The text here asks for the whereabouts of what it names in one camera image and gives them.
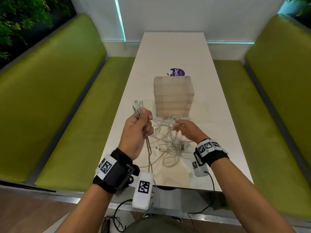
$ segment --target transparent plastic box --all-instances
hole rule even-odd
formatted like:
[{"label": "transparent plastic box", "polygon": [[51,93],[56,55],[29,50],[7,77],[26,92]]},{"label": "transparent plastic box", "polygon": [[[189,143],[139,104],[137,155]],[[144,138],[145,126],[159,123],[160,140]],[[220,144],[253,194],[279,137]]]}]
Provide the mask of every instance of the transparent plastic box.
[{"label": "transparent plastic box", "polygon": [[157,117],[165,118],[172,113],[189,116],[194,97],[190,76],[155,77],[153,90]]}]

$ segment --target forearm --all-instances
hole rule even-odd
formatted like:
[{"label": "forearm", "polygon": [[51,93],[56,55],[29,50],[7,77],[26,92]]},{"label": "forearm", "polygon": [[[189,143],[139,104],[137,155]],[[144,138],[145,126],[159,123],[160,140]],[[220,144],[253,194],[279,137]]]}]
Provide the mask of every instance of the forearm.
[{"label": "forearm", "polygon": [[56,233],[97,233],[113,194],[91,185]]},{"label": "forearm", "polygon": [[295,232],[228,158],[213,162],[211,168],[230,207],[248,233]]}]

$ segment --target hand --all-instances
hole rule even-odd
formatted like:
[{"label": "hand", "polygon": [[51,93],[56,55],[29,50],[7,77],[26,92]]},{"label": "hand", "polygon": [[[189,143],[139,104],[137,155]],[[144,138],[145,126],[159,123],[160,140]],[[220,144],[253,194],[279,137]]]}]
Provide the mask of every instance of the hand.
[{"label": "hand", "polygon": [[176,121],[179,124],[173,125],[173,130],[176,132],[181,131],[181,134],[187,137],[189,140],[194,141],[195,143],[199,144],[200,141],[204,139],[210,139],[201,129],[198,128],[194,122],[189,120],[179,119]]},{"label": "hand", "polygon": [[133,114],[125,121],[118,148],[132,160],[139,156],[146,137],[154,132],[152,119],[151,111],[143,108],[139,118]]}]

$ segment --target purple sticker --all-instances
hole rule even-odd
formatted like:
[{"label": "purple sticker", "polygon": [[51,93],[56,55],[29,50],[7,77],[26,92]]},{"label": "purple sticker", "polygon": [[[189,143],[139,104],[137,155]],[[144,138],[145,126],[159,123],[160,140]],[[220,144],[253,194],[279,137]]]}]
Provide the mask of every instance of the purple sticker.
[{"label": "purple sticker", "polygon": [[181,69],[171,69],[171,71],[169,73],[167,73],[167,75],[169,76],[185,76],[185,71],[181,70]]}]

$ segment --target wooden floor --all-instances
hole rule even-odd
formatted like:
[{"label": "wooden floor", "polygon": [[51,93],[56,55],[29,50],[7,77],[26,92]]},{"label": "wooden floor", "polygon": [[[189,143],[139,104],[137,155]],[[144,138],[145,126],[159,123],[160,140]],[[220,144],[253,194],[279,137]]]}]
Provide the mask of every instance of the wooden floor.
[{"label": "wooden floor", "polygon": [[[0,189],[1,233],[42,233],[57,220],[75,208],[76,204],[52,200],[34,199],[9,189]],[[142,218],[140,212],[132,212],[135,220]],[[200,233],[245,233],[241,226],[194,220]],[[190,219],[183,224],[192,227]]]}]

